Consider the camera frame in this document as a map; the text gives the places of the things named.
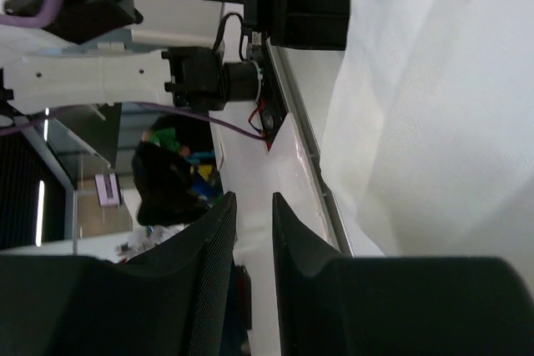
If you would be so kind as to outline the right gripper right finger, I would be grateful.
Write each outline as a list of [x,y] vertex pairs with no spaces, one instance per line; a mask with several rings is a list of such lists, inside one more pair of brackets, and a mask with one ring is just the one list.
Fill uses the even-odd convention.
[[533,301],[504,260],[352,258],[280,193],[272,207],[282,354],[532,354]]

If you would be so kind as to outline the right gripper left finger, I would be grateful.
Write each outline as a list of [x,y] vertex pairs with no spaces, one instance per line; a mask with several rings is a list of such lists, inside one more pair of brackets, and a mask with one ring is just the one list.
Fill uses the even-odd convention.
[[4,254],[4,355],[216,355],[237,201],[130,259]]

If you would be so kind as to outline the white pleated skirt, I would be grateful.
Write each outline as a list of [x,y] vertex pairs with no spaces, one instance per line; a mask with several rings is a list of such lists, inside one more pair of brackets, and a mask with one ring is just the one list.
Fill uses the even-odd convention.
[[533,258],[533,0],[351,0],[322,175],[357,256]]

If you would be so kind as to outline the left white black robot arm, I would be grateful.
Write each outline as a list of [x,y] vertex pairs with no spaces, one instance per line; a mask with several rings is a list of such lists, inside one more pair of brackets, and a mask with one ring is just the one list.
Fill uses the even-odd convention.
[[149,53],[32,56],[9,63],[3,84],[8,104],[23,114],[45,108],[151,103],[220,111],[229,102],[259,99],[263,73],[254,60],[225,63],[210,48]]

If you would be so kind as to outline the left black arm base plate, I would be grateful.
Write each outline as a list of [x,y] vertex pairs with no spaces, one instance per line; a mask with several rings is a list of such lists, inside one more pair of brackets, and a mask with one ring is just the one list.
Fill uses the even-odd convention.
[[250,50],[249,55],[259,65],[262,83],[247,123],[254,133],[264,139],[266,148],[270,151],[289,110],[270,44],[266,42],[255,50]]

